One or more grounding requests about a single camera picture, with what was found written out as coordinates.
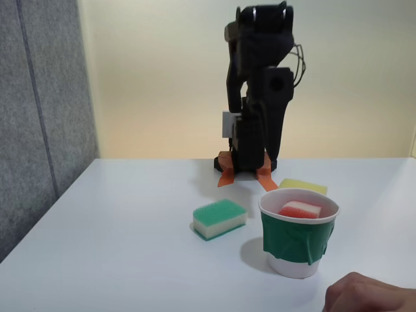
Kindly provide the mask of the person's left hand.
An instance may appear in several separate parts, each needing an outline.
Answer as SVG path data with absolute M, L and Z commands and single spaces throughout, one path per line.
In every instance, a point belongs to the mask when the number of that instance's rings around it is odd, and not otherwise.
M 351 272 L 327 288 L 323 310 L 415 311 L 415 289 L 397 287 Z

